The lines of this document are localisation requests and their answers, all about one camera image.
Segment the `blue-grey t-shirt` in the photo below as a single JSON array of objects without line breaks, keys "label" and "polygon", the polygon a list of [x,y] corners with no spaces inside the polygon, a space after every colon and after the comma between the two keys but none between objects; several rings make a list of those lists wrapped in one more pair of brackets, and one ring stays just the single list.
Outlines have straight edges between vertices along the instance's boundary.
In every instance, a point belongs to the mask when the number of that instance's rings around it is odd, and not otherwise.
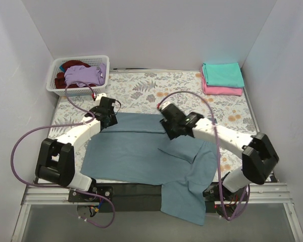
[{"label": "blue-grey t-shirt", "polygon": [[203,225],[203,191],[217,170],[217,147],[189,136],[170,140],[161,118],[118,113],[116,125],[89,141],[81,173],[94,179],[160,185],[162,212]]}]

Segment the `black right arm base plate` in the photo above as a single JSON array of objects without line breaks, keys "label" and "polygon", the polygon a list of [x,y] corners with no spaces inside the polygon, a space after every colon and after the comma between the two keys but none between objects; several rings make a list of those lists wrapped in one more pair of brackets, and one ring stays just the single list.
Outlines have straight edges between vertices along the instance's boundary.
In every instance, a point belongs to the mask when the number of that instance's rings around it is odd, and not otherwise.
[{"label": "black right arm base plate", "polygon": [[[232,193],[228,191],[225,187],[222,187],[223,201],[231,202],[235,199],[237,199],[237,201],[246,201],[248,199],[248,194],[246,192],[243,199],[241,199],[243,192],[244,188],[239,189],[235,193]],[[219,184],[211,183],[211,185],[203,191],[203,197],[206,201],[220,202]]]}]

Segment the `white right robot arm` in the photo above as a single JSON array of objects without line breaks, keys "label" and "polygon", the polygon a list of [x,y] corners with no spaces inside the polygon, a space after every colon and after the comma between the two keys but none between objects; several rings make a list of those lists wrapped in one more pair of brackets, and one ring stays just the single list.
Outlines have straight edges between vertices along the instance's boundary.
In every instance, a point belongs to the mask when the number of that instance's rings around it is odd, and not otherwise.
[{"label": "white right robot arm", "polygon": [[180,136],[190,136],[230,151],[242,160],[242,166],[223,178],[226,191],[235,193],[254,183],[262,185],[272,173],[279,157],[268,136],[244,134],[224,126],[213,124],[211,119],[195,112],[185,115],[170,102],[162,103],[158,110],[163,115],[160,121],[168,137],[173,140]]}]

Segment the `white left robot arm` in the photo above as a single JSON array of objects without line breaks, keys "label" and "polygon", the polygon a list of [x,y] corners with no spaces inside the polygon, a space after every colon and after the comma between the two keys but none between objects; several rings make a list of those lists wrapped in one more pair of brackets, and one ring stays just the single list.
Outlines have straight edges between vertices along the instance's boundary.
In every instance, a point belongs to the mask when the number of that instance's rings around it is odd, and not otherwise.
[{"label": "white left robot arm", "polygon": [[71,125],[69,131],[55,139],[45,139],[39,151],[36,177],[83,192],[92,189],[95,180],[76,171],[75,153],[93,136],[118,123],[114,111],[116,102],[104,93],[99,94],[95,106],[78,125]]}]

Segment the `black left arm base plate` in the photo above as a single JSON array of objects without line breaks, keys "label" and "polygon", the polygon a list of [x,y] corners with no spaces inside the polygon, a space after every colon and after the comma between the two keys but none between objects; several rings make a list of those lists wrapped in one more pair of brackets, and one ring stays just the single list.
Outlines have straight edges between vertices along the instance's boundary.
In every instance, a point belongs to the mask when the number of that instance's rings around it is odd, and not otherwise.
[{"label": "black left arm base plate", "polygon": [[111,201],[112,196],[113,196],[113,191],[114,191],[114,189],[112,186],[97,186],[97,187],[91,188],[88,192],[71,190],[68,195],[68,202],[97,203],[104,198]]}]

